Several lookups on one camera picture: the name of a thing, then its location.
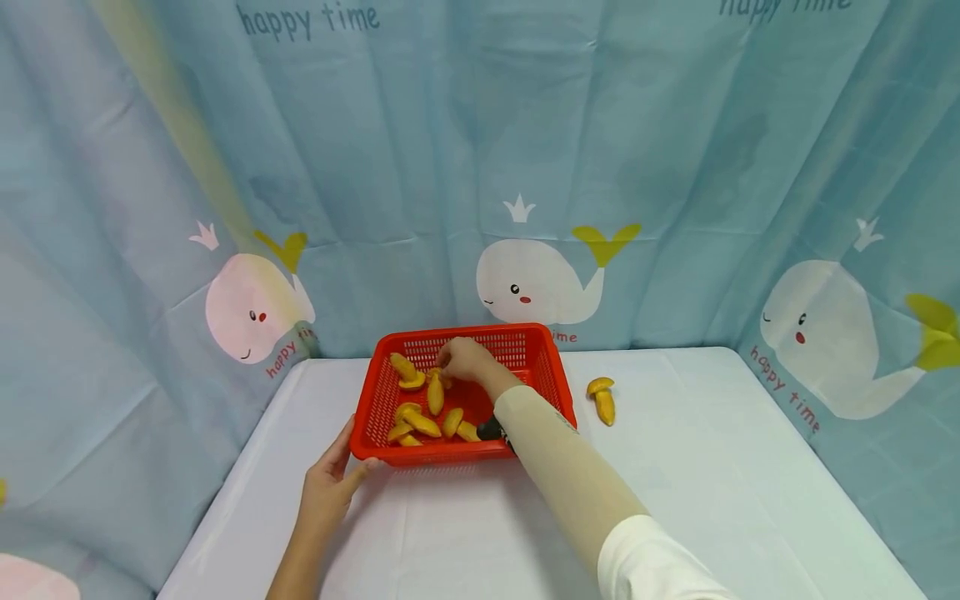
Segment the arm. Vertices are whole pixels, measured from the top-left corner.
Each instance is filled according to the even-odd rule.
[[[479,383],[516,456],[607,600],[733,600],[649,516],[613,467],[535,390],[483,347],[458,338],[444,374]]]
[[[321,564],[330,540],[347,516],[353,494],[379,466],[370,459],[347,474],[352,431],[350,418],[330,448],[307,470],[297,522],[267,600],[317,600]]]
[[[477,373],[516,456],[580,560],[595,572],[600,549],[620,522],[649,515],[613,467],[532,388],[492,361]]]

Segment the red plastic basket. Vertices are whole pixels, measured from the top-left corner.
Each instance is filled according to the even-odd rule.
[[[550,330],[540,324],[498,324],[454,329],[431,329],[395,333],[380,340],[373,353],[363,392],[357,405],[356,424],[350,437],[350,451],[360,460],[378,458],[392,467],[414,467],[438,463],[463,463],[511,458],[511,449],[503,440],[466,442],[420,437],[422,446],[406,447],[387,444],[387,433],[394,426],[396,408],[403,402],[417,402],[426,409],[426,387],[416,392],[403,392],[397,386],[397,374],[390,365],[390,354],[406,356],[418,370],[426,372],[436,366],[440,349],[455,337],[469,337],[493,354],[521,381],[537,390],[560,413],[577,426],[573,414],[573,398],[566,383],[564,366],[553,343]],[[474,425],[493,416],[493,405],[480,386],[456,381],[446,391],[444,411],[436,418],[444,422],[446,413],[455,407],[464,409],[464,420]]]

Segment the yellow mushroom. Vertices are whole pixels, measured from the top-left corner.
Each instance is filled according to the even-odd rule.
[[[468,442],[480,441],[480,438],[477,437],[477,428],[464,420],[464,409],[462,408],[454,408],[446,414],[443,432],[444,437],[448,439],[458,435]]]
[[[420,443],[420,440],[418,440],[417,438],[409,434],[403,436],[397,441],[399,442],[400,445],[404,445],[404,446],[423,445]]]
[[[613,380],[609,377],[597,377],[587,385],[587,396],[593,396],[601,390],[613,387]]]
[[[449,377],[444,377],[444,370],[440,367],[434,367],[430,371],[426,372],[426,378],[432,379],[434,375],[438,376],[444,384],[444,389],[449,390],[453,387],[453,380]]]
[[[454,408],[451,409],[449,413],[446,414],[446,419],[444,419],[444,426],[442,430],[444,432],[444,437],[448,440],[457,434],[457,427],[460,426],[460,421],[464,419],[464,409]]]
[[[418,415],[422,415],[423,407],[421,407],[416,402],[404,402],[403,404],[400,404],[399,406],[397,406],[396,412],[394,413],[394,424],[399,425],[403,423],[404,421],[403,414],[406,413],[407,411],[414,411]]]
[[[444,384],[440,382],[439,373],[434,373],[426,388],[426,406],[434,417],[444,411]]]
[[[480,442],[476,425],[465,420],[460,421],[460,424],[457,425],[457,435],[468,442]]]
[[[426,375],[417,371],[414,364],[407,360],[407,357],[399,352],[390,355],[390,365],[394,371],[400,375],[399,386],[405,392],[415,392],[426,383]]]
[[[616,405],[613,403],[613,394],[610,387],[613,380],[609,377],[597,377],[587,385],[587,394],[593,397],[597,406],[597,417],[608,427],[616,419]]]
[[[403,413],[403,420],[410,423],[414,429],[421,432],[425,436],[430,436],[431,438],[440,437],[440,427],[437,423],[428,419],[424,415],[414,411],[406,411]]]
[[[387,444],[392,444],[393,442],[398,441],[400,438],[412,433],[413,430],[414,428],[410,425],[410,423],[407,422],[397,425],[391,429],[389,433],[387,433]]]

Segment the black object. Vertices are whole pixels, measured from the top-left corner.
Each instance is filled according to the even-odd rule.
[[[490,420],[487,422],[480,423],[477,427],[477,437],[484,442],[503,439],[510,448],[510,451],[516,455],[514,445],[510,443],[510,440],[507,440],[507,433],[503,430],[503,427],[500,426],[500,421],[498,421],[496,417],[490,417]]]

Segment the backdrop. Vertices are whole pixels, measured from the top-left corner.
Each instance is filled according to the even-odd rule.
[[[294,364],[538,321],[737,348],[955,598],[958,27],[949,0],[0,2],[0,573],[149,597]]]

